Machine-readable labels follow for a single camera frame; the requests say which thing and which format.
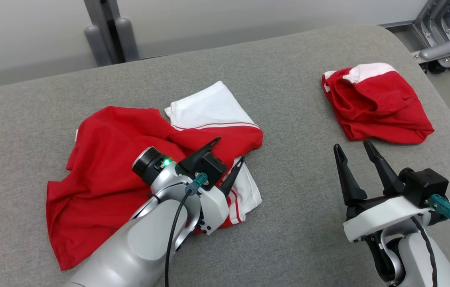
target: metal frame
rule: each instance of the metal frame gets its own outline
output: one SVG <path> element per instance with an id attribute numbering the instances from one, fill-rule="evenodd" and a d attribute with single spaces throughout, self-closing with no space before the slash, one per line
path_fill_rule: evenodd
<path id="1" fill-rule="evenodd" d="M 438 1 L 443 2 L 442 0 L 428 0 L 425 6 L 422 8 L 422 11 L 420 11 L 418 16 L 416 17 L 415 22 L 413 22 L 413 27 L 428 49 L 431 47 L 436 47 L 440 44 L 432 30 L 434 17 L 436 14 L 436 3 Z M 441 57 L 440 59 L 438 59 L 438 62 L 440 62 L 441 66 L 450 68 L 449 57 Z"/>
<path id="2" fill-rule="evenodd" d="M 412 53 L 413 58 L 418 63 L 437 60 L 442 67 L 450 68 L 450 0 L 428 0 L 412 25 L 427 45 Z"/>

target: red clothing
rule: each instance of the red clothing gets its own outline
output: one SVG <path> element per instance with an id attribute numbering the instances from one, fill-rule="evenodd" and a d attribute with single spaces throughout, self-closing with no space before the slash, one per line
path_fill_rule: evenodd
<path id="1" fill-rule="evenodd" d="M 326 72 L 322 87 L 348 140 L 420 144 L 434 132 L 413 88 L 388 64 Z"/>
<path id="2" fill-rule="evenodd" d="M 90 256 L 147 201 L 150 188 L 132 171 L 144 149 L 154 146 L 180 161 L 217 136 L 213 154 L 229 169 L 234 158 L 262 145 L 258 127 L 179 131 L 156 109 L 106 107 L 84 120 L 66 166 L 70 174 L 47 187 L 48 235 L 60 269 Z"/>

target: gray padded leg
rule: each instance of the gray padded leg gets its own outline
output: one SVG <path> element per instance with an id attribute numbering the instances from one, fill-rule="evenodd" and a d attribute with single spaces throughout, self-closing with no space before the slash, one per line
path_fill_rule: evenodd
<path id="1" fill-rule="evenodd" d="M 115 20 L 115 27 L 119 34 L 122 53 L 126 62 L 137 61 L 140 59 L 134 34 L 132 32 L 131 21 L 128 18 L 118 18 Z"/>
<path id="2" fill-rule="evenodd" d="M 105 47 L 108 50 L 108 54 L 110 55 L 110 59 L 112 60 L 112 64 L 118 64 L 120 62 L 119 56 L 115 49 L 115 45 L 113 43 L 112 35 L 108 28 L 108 21 L 110 20 L 110 15 L 108 12 L 112 14 L 117 13 L 118 10 L 107 9 L 106 13 L 103 9 L 103 5 L 109 5 L 111 2 L 101 0 L 83 0 L 85 2 L 85 7 L 90 16 L 90 21 L 92 21 L 92 25 L 98 27 L 101 30 L 101 36 L 103 37 L 103 41 L 105 42 Z"/>
<path id="3" fill-rule="evenodd" d="M 110 54 L 106 49 L 105 41 L 99 31 L 97 26 L 88 26 L 85 28 L 85 36 L 87 42 L 89 43 L 90 50 L 92 50 L 92 55 L 96 60 L 98 67 L 108 66 L 112 64 L 112 59 Z"/>

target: red stripe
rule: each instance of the red stripe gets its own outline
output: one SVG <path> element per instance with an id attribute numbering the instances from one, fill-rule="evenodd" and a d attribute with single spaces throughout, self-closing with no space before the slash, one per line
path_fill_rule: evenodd
<path id="1" fill-rule="evenodd" d="M 232 189 L 230 190 L 232 191 L 232 193 L 234 194 L 234 196 L 236 196 L 236 216 L 237 216 L 237 220 L 239 221 L 239 223 L 241 223 L 241 218 L 239 217 L 239 204 L 237 203 L 237 194 L 236 191 L 233 191 Z"/>
<path id="2" fill-rule="evenodd" d="M 178 129 L 188 130 L 188 129 L 198 129 L 198 128 L 209 126 L 209 125 L 229 125 L 229 124 L 248 124 L 248 125 L 254 125 L 259 128 L 259 126 L 254 124 L 253 122 L 212 122 L 210 124 L 205 124 L 205 125 L 193 127 L 193 128 L 181 128 L 176 125 L 172 125 L 172 126 L 178 128 Z"/>

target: black cable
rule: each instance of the black cable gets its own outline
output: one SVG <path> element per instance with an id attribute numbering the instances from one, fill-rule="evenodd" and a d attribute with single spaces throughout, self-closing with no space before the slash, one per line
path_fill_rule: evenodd
<path id="1" fill-rule="evenodd" d="M 179 219 L 179 214 L 181 213 L 181 209 L 183 208 L 184 202 L 188 199 L 188 196 L 191 194 L 190 191 L 187 191 L 179 204 L 179 207 L 176 211 L 176 216 L 174 217 L 174 223 L 172 223 L 172 230 L 170 230 L 170 237 L 168 238 L 168 246 L 166 248 L 166 256 L 165 256 L 165 287 L 168 287 L 168 265 L 170 263 L 170 250 L 172 249 L 172 241 L 174 240 L 174 232 L 176 230 L 177 219 Z"/>
<path id="2" fill-rule="evenodd" d="M 438 286 L 438 273 L 436 272 L 436 259 L 434 258 L 434 252 L 432 250 L 431 241 L 429 241 L 429 238 L 427 237 L 427 233 L 425 233 L 424 228 L 418 222 L 418 220 L 412 216 L 411 220 L 413 223 L 415 223 L 416 228 L 420 231 L 420 234 L 422 235 L 422 238 L 424 238 L 425 246 L 427 247 L 427 251 L 429 251 L 429 257 L 431 258 L 431 267 L 432 267 L 432 287 Z"/>

